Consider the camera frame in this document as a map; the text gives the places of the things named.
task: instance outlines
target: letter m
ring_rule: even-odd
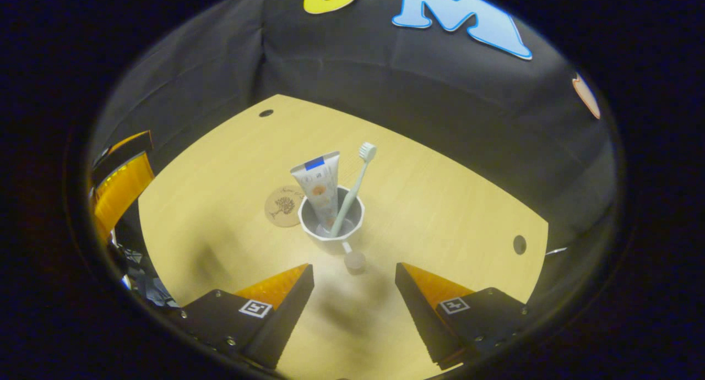
[[[401,13],[392,18],[392,23],[420,29],[431,26],[424,6],[447,31],[456,31],[469,17],[476,15],[476,23],[468,28],[470,37],[521,59],[532,58],[512,17],[482,0],[402,0]]]

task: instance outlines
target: tree print on coaster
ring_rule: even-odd
[[[299,224],[298,210],[304,199],[298,186],[284,186],[274,190],[264,203],[264,215],[274,225],[292,227]]]

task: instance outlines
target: gray fabric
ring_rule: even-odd
[[[604,214],[615,190],[606,125],[574,92],[574,67],[521,21],[528,62],[464,27],[393,26],[401,0],[356,0],[318,15],[302,1],[225,0],[166,36],[116,88],[93,154],[151,129],[158,173],[222,121],[286,94],[380,124],[478,172],[549,222],[549,249]],[[127,217],[139,227],[136,214]]]

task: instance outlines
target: toothpaste tube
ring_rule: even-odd
[[[338,215],[338,159],[340,152],[334,151],[291,169],[326,231]]]

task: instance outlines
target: toothbrush handle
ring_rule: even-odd
[[[357,177],[355,186],[345,195],[343,205],[340,207],[340,211],[338,211],[338,217],[335,218],[335,223],[333,224],[333,227],[330,228],[330,235],[333,238],[338,237],[340,228],[343,227],[345,215],[348,213],[348,210],[350,210],[355,198],[357,198],[357,192],[360,190],[360,184],[362,184],[362,177],[365,176],[365,171],[367,171],[367,162],[362,166],[362,171],[360,171],[360,176]]]

